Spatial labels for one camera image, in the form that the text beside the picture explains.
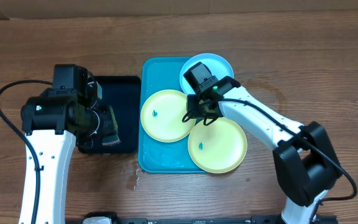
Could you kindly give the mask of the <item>green scrubbing sponge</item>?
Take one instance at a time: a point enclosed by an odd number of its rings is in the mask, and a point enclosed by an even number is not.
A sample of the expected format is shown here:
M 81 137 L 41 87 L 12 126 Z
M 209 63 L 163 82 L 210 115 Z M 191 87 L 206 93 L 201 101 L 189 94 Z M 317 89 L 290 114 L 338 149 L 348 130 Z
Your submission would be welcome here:
M 112 146 L 120 143 L 118 136 L 118 126 L 115 119 L 114 111 L 111 106 L 102 107 L 102 145 Z

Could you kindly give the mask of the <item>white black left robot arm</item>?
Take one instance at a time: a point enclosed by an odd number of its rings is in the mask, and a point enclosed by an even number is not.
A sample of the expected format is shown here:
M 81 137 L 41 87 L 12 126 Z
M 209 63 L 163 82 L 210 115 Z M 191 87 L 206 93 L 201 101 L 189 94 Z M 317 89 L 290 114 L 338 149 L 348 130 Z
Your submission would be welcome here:
M 64 223 L 74 149 L 119 143 L 114 112 L 99 105 L 101 99 L 102 88 L 89 70 L 56 65 L 52 87 L 22 107 L 27 162 L 20 223 Z

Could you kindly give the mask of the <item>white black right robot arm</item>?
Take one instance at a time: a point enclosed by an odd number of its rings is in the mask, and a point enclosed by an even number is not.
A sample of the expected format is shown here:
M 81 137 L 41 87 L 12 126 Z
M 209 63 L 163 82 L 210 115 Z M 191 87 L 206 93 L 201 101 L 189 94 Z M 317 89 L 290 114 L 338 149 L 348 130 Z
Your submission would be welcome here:
M 316 212 L 342 176 L 326 130 L 288 119 L 256 100 L 230 76 L 217 78 L 202 62 L 181 71 L 193 90 L 182 121 L 202 119 L 209 126 L 227 118 L 246 128 L 273 153 L 278 184 L 287 196 L 284 223 L 315 223 Z

